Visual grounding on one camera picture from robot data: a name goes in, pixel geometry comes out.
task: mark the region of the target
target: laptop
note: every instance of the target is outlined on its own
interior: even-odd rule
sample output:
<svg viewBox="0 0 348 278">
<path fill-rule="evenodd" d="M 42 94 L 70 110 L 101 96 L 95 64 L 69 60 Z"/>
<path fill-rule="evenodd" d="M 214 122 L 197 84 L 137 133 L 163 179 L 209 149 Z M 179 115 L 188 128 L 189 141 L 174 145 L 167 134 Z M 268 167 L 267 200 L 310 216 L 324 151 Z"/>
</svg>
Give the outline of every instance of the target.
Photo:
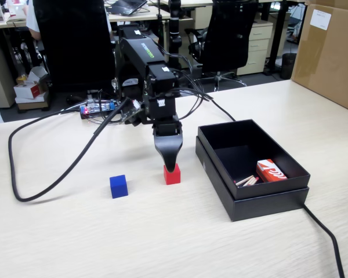
<svg viewBox="0 0 348 278">
<path fill-rule="evenodd" d="M 147 3 L 147 0 L 118 0 L 106 8 L 107 13 L 130 16 Z"/>
</svg>

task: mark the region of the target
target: blue cube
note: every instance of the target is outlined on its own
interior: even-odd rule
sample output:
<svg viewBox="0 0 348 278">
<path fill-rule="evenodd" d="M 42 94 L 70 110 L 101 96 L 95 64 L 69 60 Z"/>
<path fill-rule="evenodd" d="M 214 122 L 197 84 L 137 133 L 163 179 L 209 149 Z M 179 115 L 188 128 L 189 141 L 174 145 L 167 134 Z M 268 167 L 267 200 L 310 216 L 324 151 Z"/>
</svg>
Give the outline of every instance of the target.
<svg viewBox="0 0 348 278">
<path fill-rule="evenodd" d="M 125 175 L 118 175 L 110 178 L 112 198 L 128 196 L 128 186 L 126 185 Z"/>
</svg>

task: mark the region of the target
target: wooden stick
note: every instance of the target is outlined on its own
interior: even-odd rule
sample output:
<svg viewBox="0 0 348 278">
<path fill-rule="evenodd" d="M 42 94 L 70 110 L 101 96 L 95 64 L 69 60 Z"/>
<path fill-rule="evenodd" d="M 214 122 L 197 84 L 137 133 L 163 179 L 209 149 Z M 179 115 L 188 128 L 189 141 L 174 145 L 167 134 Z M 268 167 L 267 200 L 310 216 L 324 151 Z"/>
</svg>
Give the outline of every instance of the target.
<svg viewBox="0 0 348 278">
<path fill-rule="evenodd" d="M 259 178 L 256 178 L 253 182 L 250 182 L 249 185 L 255 185 Z"/>
<path fill-rule="evenodd" d="M 256 179 L 255 177 L 252 177 L 246 184 L 244 184 L 244 186 L 248 186 L 250 185 L 252 182 L 254 182 Z"/>
<path fill-rule="evenodd" d="M 240 185 L 240 184 L 243 184 L 245 181 L 248 181 L 250 180 L 251 178 L 253 178 L 254 176 L 251 175 L 250 177 L 246 178 L 246 179 L 243 179 L 242 181 L 239 181 L 238 183 L 236 183 L 236 185 Z"/>
</svg>

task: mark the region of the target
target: chair base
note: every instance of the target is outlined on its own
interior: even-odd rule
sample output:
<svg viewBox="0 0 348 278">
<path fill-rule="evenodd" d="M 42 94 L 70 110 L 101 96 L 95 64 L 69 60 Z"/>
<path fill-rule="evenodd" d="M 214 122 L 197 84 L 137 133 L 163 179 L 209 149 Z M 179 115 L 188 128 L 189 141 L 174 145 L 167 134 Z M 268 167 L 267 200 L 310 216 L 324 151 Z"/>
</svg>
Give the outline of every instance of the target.
<svg viewBox="0 0 348 278">
<path fill-rule="evenodd" d="M 247 85 L 243 81 L 235 77 L 236 77 L 236 74 L 234 72 L 227 72 L 225 74 L 221 74 L 220 71 L 218 71 L 213 77 L 199 78 L 196 81 L 199 81 L 202 84 L 214 83 L 214 92 L 219 91 L 219 85 L 222 80 L 233 81 L 233 82 L 242 84 L 244 87 L 247 87 Z"/>
</svg>

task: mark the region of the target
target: red cube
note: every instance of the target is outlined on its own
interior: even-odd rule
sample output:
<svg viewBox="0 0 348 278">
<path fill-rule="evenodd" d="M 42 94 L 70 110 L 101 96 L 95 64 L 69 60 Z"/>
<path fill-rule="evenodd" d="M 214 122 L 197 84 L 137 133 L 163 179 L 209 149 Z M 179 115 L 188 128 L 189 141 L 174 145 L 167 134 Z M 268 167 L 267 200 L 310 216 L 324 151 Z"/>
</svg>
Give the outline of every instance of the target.
<svg viewBox="0 0 348 278">
<path fill-rule="evenodd" d="M 164 178 L 167 185 L 179 184 L 180 183 L 180 170 L 178 164 L 175 164 L 175 169 L 173 172 L 168 172 L 166 166 L 164 165 Z"/>
</svg>

